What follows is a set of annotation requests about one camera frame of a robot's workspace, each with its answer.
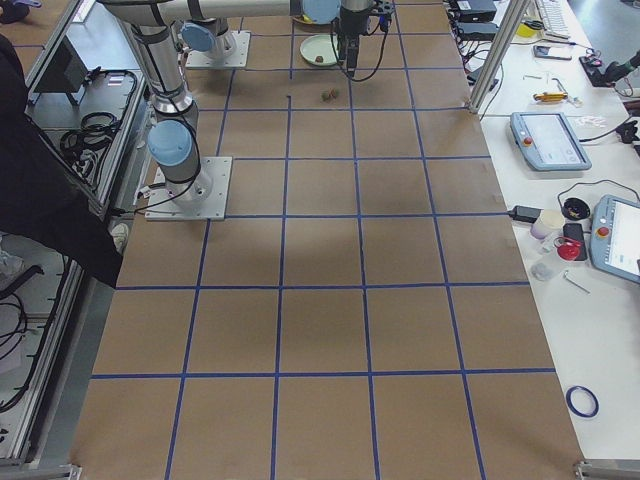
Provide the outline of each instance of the white desk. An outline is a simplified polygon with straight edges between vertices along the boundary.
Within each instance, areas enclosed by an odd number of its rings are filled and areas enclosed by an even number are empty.
[[[565,21],[576,32],[572,40],[586,42],[570,10]],[[627,117],[613,90],[590,86],[577,60],[584,49],[573,49],[576,54],[571,62],[534,59],[531,46],[519,45],[512,46],[505,58],[505,84],[482,121],[482,129],[509,208],[520,204],[557,209],[556,195],[580,181],[608,178],[640,189],[640,157],[615,135],[585,147],[593,167],[582,172],[535,172],[514,144],[508,118],[514,111],[562,111],[570,117],[580,138],[604,133]],[[524,74],[543,79],[523,80]],[[547,75],[549,79],[560,78],[571,95],[581,97],[584,106],[535,105],[531,95],[545,90]],[[485,99],[485,105],[491,96]],[[592,115],[605,117],[607,128],[577,124],[579,117]],[[579,186],[563,198],[579,197],[593,208],[607,193],[633,199],[630,192],[610,184]],[[528,227],[513,224],[527,271],[540,258]],[[592,419],[571,414],[583,454],[587,459],[640,459],[640,287],[595,270],[589,262],[576,262],[570,278],[591,294],[562,276],[548,282],[530,276],[530,281],[563,390],[583,385],[600,401],[600,412]]]

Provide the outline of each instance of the person in black clothing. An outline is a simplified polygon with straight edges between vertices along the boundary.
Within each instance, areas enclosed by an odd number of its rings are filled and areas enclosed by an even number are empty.
[[[20,60],[0,34],[0,231],[36,240],[115,287],[122,256],[24,113],[27,96]]]

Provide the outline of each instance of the keyboard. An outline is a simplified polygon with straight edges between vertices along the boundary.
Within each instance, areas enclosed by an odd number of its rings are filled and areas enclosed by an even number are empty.
[[[562,17],[562,5],[559,0],[535,0],[535,4],[544,25],[545,37],[560,40],[571,37]]]

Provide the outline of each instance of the white plate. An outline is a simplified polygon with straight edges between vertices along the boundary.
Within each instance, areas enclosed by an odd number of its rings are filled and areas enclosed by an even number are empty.
[[[333,44],[336,48],[336,53],[338,49],[337,43],[338,39],[334,35]],[[326,34],[314,35],[313,37],[307,38],[302,42],[302,45],[300,45],[300,54],[307,62],[319,67],[330,67],[337,63],[336,56],[331,48],[331,36]],[[316,60],[318,57],[322,57],[321,62]]]

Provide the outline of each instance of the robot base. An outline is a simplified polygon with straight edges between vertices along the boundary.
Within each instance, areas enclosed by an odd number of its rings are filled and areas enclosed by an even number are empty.
[[[249,55],[249,40],[251,40],[251,32],[241,30],[232,32],[236,40],[236,51],[226,58],[214,60],[207,57],[204,53],[192,51],[187,58],[187,68],[196,70],[224,70],[227,68],[244,68],[247,66],[247,57]]]
[[[201,202],[182,206],[175,202],[167,202],[150,208],[145,212],[147,220],[224,220],[227,208],[229,180],[231,179],[231,157],[202,157],[202,168],[213,180],[211,193]],[[164,182],[164,175],[158,168],[154,183]],[[152,191],[149,205],[159,203],[169,198],[164,188]]]

